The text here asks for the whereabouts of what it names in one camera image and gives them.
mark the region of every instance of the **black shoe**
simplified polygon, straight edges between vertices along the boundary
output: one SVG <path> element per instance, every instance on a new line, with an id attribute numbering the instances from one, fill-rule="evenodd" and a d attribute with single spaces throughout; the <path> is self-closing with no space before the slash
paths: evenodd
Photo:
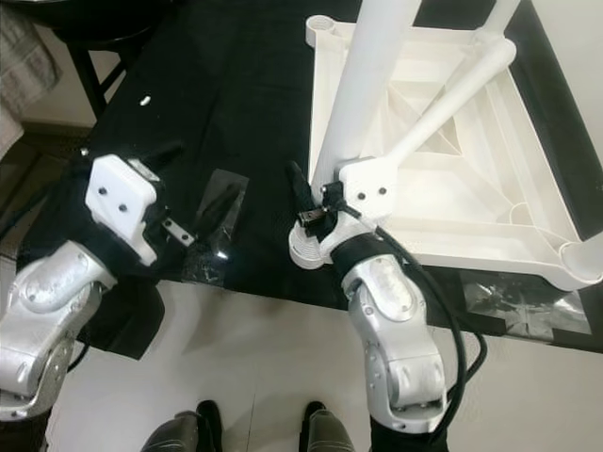
<path id="1" fill-rule="evenodd" d="M 200 434 L 202 434 L 204 426 L 209 428 L 213 450 L 222 452 L 223 427 L 218 405 L 213 400 L 205 400 L 197 406 L 197 414 L 200 417 Z"/>
<path id="2" fill-rule="evenodd" d="M 310 440 L 310 417 L 315 412 L 326 409 L 327 407 L 324 406 L 324 403 L 316 401 L 310 402 L 308 406 L 305 407 L 303 422 L 301 423 L 300 452 L 308 452 L 308 441 Z"/>

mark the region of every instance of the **stool leg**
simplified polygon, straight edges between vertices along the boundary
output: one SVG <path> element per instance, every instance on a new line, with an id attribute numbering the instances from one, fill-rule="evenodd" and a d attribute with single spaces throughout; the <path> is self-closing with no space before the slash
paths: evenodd
<path id="1" fill-rule="evenodd" d="M 101 89 L 101 84 L 98 81 L 98 76 L 94 70 L 90 54 L 88 50 L 80 49 L 74 45 L 67 44 L 67 48 L 72 56 L 77 75 L 79 75 L 84 91 L 88 96 L 88 102 L 90 102 L 94 116 L 98 119 L 105 111 L 106 100 Z"/>

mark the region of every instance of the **clear plastic sheet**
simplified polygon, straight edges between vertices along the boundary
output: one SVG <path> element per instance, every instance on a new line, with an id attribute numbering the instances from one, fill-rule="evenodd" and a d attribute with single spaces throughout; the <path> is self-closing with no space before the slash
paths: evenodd
<path id="1" fill-rule="evenodd" d="M 248 183 L 248 178 L 223 169 L 211 175 L 197 211 L 193 231 L 198 239 L 187 250 L 183 283 L 224 284 L 232 235 Z"/>
<path id="2" fill-rule="evenodd" d="M 553 329 L 591 334 L 578 292 L 565 293 L 528 275 L 462 270 L 467 311 L 502 318 L 507 333 L 553 340 Z"/>

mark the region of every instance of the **table surface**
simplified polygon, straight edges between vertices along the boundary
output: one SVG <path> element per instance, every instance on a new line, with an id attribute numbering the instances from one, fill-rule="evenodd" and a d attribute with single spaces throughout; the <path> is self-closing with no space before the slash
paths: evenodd
<path id="1" fill-rule="evenodd" d="M 425 0 L 423 26 L 475 28 L 494 1 Z M 285 164 L 307 170 L 312 106 L 313 50 L 304 22 L 313 14 L 355 22 L 350 0 L 222 0 L 177 8 L 147 44 L 89 138 L 91 156 L 144 157 L 179 142 L 181 154 L 159 171 L 171 216 L 191 224 L 215 169 L 249 178 L 223 286 L 239 292 L 345 309 L 333 271 L 305 271 L 288 256 L 294 221 Z M 524 1 L 507 30 L 518 48 L 512 66 L 526 107 L 546 150 L 580 236 L 603 229 L 603 172 L 536 12 Z M 151 97 L 146 106 L 139 104 Z M 108 247 L 83 203 L 86 174 L 65 176 L 44 205 L 21 250 L 20 265 L 78 241 L 110 258 L 119 275 L 180 280 L 183 254 L 175 246 L 151 268 L 126 250 Z M 461 273 L 430 268 L 451 302 L 466 310 Z M 518 281 L 537 277 L 517 275 Z M 561 295 L 550 289 L 551 302 Z M 592 334 L 555 330 L 552 344 L 603 351 L 603 286 L 580 291 Z M 482 331 L 507 333 L 505 321 L 472 315 Z M 444 324 L 430 312 L 433 324 Z"/>

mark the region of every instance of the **white cylindrical leg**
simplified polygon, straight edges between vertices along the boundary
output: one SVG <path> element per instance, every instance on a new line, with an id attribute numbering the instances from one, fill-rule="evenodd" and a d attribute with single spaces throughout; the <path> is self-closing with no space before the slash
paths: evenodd
<path id="1" fill-rule="evenodd" d="M 569 270 L 585 281 L 603 276 L 603 232 L 582 243 L 572 243 L 562 249 L 562 260 Z"/>
<path id="2" fill-rule="evenodd" d="M 515 10 L 519 6 L 521 0 L 497 0 L 497 3 L 492 8 L 492 12 L 486 23 L 483 25 L 483 31 L 502 35 L 505 32 L 505 28 L 511 21 Z"/>
<path id="3" fill-rule="evenodd" d="M 314 172 L 317 201 L 320 188 L 333 181 L 335 167 L 360 155 L 420 4 L 421 0 L 364 0 Z"/>
<path id="4" fill-rule="evenodd" d="M 416 122 L 404 138 L 387 155 L 392 165 L 399 166 L 411 153 L 420 148 L 486 83 L 505 70 L 515 58 L 515 45 L 504 38 L 488 44 L 483 56 L 449 91 Z"/>

